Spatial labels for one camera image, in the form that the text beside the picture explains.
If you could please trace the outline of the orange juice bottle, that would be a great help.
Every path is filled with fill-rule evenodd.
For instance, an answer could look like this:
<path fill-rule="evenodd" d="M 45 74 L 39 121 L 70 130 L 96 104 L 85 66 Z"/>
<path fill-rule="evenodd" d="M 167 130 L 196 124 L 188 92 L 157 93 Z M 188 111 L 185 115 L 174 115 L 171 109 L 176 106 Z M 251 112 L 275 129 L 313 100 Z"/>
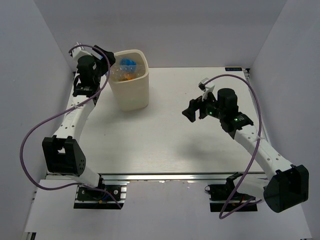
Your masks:
<path fill-rule="evenodd" d="M 124 81 L 130 81 L 130 80 L 133 80 L 137 77 L 137 75 L 135 73 L 123 73 L 121 74 L 117 80 L 119 82 L 124 82 Z"/>

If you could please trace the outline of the clear white-cap bottle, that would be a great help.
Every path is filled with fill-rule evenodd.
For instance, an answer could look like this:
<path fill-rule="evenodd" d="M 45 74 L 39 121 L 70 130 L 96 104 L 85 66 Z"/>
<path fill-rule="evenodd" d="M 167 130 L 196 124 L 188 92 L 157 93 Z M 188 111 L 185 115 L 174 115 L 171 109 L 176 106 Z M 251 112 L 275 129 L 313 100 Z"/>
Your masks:
<path fill-rule="evenodd" d="M 145 70 L 145 68 L 144 68 L 143 65 L 140 65 L 140 64 L 139 64 L 139 66 L 140 66 L 140 70 L 137 71 L 137 72 L 135 72 L 135 74 L 136 74 L 136 78 L 135 78 L 135 79 L 137 79 L 137 78 L 139 78 L 139 77 L 142 77 L 142 76 L 145 74 L 145 72 L 146 72 L 146 70 Z M 118 82 L 118 77 L 119 77 L 121 74 L 124 74 L 124 72 L 122 72 L 122 71 L 120 70 L 120 65 L 114 65 L 114 66 L 111 67 L 110 77 L 111 77 L 114 81 Z"/>

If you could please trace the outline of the blue label water bottle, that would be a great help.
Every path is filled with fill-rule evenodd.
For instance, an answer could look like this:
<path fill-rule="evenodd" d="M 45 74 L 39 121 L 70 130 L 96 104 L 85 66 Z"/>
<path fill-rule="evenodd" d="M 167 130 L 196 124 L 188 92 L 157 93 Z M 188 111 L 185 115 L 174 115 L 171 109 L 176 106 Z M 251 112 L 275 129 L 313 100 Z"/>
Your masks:
<path fill-rule="evenodd" d="M 140 65 L 136 61 L 129 58 L 122 58 L 119 62 L 119 69 L 126 74 L 133 74 L 140 70 Z"/>

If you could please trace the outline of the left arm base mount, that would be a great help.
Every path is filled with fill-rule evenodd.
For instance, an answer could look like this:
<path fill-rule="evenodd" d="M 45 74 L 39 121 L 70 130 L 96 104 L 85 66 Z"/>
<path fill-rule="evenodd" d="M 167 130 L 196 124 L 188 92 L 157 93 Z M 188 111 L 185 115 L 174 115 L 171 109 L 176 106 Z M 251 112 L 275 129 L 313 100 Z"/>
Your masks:
<path fill-rule="evenodd" d="M 87 189 L 79 186 L 76 190 L 73 208 L 82 210 L 120 210 L 117 203 L 122 208 L 127 194 L 128 182 L 106 181 L 104 188 L 112 197 L 101 191 Z"/>

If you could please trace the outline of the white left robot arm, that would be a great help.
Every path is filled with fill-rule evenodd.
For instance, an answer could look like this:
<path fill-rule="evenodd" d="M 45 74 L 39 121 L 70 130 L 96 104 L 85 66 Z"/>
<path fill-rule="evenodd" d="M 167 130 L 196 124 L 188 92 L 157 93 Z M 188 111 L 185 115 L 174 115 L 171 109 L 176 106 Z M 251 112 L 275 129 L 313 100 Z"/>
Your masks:
<path fill-rule="evenodd" d="M 43 139 L 42 149 L 50 173 L 67 176 L 89 186 L 90 196 L 99 200 L 105 196 L 106 187 L 100 184 L 101 176 L 87 166 L 79 141 L 85 123 L 100 97 L 101 78 L 108 73 L 116 59 L 113 52 L 97 45 L 94 45 L 93 51 L 100 57 L 87 52 L 83 46 L 70 52 L 77 61 L 70 106 L 53 136 Z"/>

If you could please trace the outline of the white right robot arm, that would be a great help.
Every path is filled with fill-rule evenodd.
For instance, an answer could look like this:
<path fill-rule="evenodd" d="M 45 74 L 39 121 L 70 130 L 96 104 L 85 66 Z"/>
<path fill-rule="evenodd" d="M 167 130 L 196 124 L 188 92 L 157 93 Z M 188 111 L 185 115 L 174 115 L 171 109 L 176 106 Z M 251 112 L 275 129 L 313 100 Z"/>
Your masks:
<path fill-rule="evenodd" d="M 280 213 L 309 198 L 309 171 L 294 165 L 261 138 L 253 121 L 239 111 L 238 97 L 233 89 L 222 88 L 214 96 L 207 90 L 202 96 L 192 99 L 182 114 L 190 122 L 207 116 L 219 120 L 222 129 L 244 147 L 262 168 L 266 179 L 235 173 L 226 179 L 226 195 L 236 200 L 242 195 L 265 201 L 275 213 Z"/>

